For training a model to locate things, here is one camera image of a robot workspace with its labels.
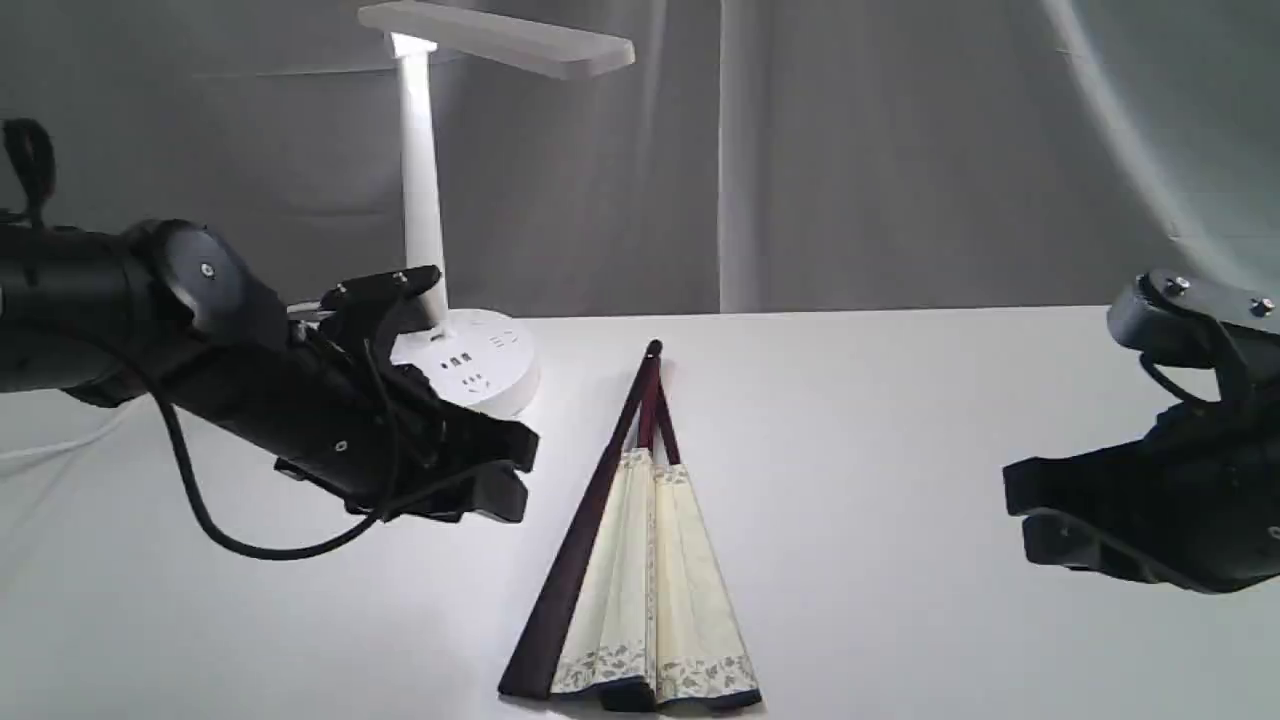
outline wire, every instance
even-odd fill
[[[8,452],[0,452],[0,462],[9,462],[12,460],[26,460],[28,457],[41,457],[45,455],[55,455],[59,452],[67,452],[70,450],[84,447],[86,445],[90,445],[92,442],[97,442],[104,437],[106,437],[115,428],[119,428],[120,424],[123,424],[124,420],[128,419],[129,414],[133,413],[134,407],[137,407],[136,402],[129,402],[124,407],[120,407],[114,414],[111,414],[111,416],[105,423],[99,425],[96,430],[91,432],[90,434],[82,438],[69,439],[67,442],[58,442],[54,445],[45,445],[41,447],[28,447],[23,450],[10,450]]]
[[[362,536],[365,530],[374,527],[378,520],[385,518],[390,511],[396,498],[396,484],[399,479],[399,430],[396,425],[396,411],[392,407],[390,397],[387,395],[387,387],[383,384],[381,375],[378,374],[378,364],[374,361],[374,351],[367,340],[364,343],[365,363],[369,365],[374,387],[378,391],[378,398],[383,404],[383,410],[387,414],[387,429],[390,433],[390,474],[387,478],[383,495],[379,497],[378,505],[365,518],[362,518],[360,523],[356,523],[347,532],[307,547],[278,550],[241,542],[224,533],[223,529],[214,523],[214,519],[209,515],[209,509],[205,506],[200,486],[196,483],[196,473],[191,465],[191,452],[187,450],[187,439],[182,434],[182,424],[178,421],[178,413],[174,404],[169,398],[168,391],[165,391],[164,387],[133,357],[111,343],[78,329],[36,322],[24,322],[23,324],[40,332],[60,334],[86,345],[91,345],[119,360],[120,364],[124,365],[124,368],[134,378],[137,378],[160,409],[160,418],[164,420],[165,432],[169,434],[169,445],[173,446],[173,457],[178,464],[178,475],[182,478],[182,487],[187,493],[187,502],[191,505],[191,511],[196,516],[196,523],[200,525],[200,529],[209,536],[209,539],[234,552],[236,555],[252,557],[255,560],[303,560],[307,557],[315,557],[317,555],[334,551]]]
[[[1156,380],[1156,384],[1165,388],[1165,391],[1169,392],[1169,395],[1172,395],[1174,397],[1181,400],[1187,405],[1211,404],[1208,400],[1204,400],[1203,397],[1197,397],[1190,392],[1188,392],[1187,388],[1184,388],[1183,386],[1175,383],[1172,378],[1166,375],[1165,372],[1156,365],[1156,361],[1152,360],[1151,356],[1148,356],[1146,352],[1138,356],[1138,364],[1142,365],[1142,369],[1146,370],[1148,375],[1151,375],[1151,379]]]

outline bolt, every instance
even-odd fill
[[[1275,309],[1276,304],[1270,297],[1254,297],[1253,304],[1249,305],[1249,313],[1253,313],[1258,318],[1266,318]]]
[[[1187,292],[1189,287],[1192,287],[1192,281],[1179,275],[1165,281],[1165,295],[1178,297],[1179,295]]]

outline table surface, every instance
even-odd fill
[[[196,528],[154,407],[0,479],[0,716],[595,716],[494,687],[653,337],[762,682],[754,712],[1202,720],[1280,706],[1280,582],[1206,597],[1023,559],[1001,466],[1133,439],[1170,404],[1102,309],[530,324],[544,375],[525,420],[543,443],[520,525],[403,519],[316,560],[244,560]],[[88,411],[23,402],[0,405],[0,427]],[[265,452],[184,427],[233,534],[301,544],[351,521]]]

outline white curtain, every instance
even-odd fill
[[[365,1],[8,3],[0,113],[55,137],[50,219],[206,222],[289,300],[399,264],[396,82]],[[639,60],[558,83],[439,54],[457,306],[1102,304],[1181,247],[1236,282],[1280,270],[1270,3],[466,4]]]

